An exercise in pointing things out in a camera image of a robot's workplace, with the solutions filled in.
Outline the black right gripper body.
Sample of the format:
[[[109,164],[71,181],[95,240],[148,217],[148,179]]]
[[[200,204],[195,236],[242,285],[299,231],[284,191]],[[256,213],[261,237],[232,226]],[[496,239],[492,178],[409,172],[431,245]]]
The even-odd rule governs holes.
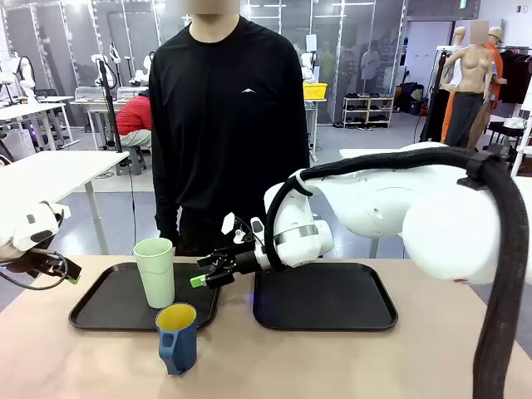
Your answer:
[[[258,261],[255,249],[248,248],[230,248],[229,265],[226,270],[231,273],[256,273],[264,270],[264,266]]]

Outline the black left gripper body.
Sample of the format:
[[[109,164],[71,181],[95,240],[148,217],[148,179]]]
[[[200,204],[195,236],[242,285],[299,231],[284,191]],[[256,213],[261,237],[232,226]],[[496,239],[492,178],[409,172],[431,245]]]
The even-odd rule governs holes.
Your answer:
[[[46,274],[61,277],[63,261],[57,253],[48,249],[32,249],[17,259],[3,260],[1,266],[12,273],[27,273],[32,277]]]

